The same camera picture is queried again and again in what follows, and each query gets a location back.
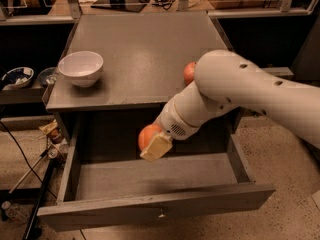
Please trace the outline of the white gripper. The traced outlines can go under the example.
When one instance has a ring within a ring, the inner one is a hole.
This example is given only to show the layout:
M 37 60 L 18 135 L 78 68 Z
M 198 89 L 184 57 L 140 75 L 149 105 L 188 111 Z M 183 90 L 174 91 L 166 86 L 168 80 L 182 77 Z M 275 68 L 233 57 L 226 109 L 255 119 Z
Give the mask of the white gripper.
M 190 126 L 181 119 L 175 108 L 174 100 L 166 103 L 155 123 L 164 133 L 154 134 L 148 145 L 141 151 L 140 157 L 149 162 L 161 158 L 172 148 L 172 138 L 185 140 L 198 131 L 197 127 Z

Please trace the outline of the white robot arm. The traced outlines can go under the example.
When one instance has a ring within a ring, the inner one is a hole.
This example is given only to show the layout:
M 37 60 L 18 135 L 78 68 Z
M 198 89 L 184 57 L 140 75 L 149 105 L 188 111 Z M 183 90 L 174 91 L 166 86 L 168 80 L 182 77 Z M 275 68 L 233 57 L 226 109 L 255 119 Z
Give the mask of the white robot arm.
M 274 76 L 227 50 L 196 62 L 187 86 L 173 96 L 138 138 L 140 157 L 164 156 L 207 121 L 243 107 L 261 113 L 313 146 L 320 147 L 320 88 Z

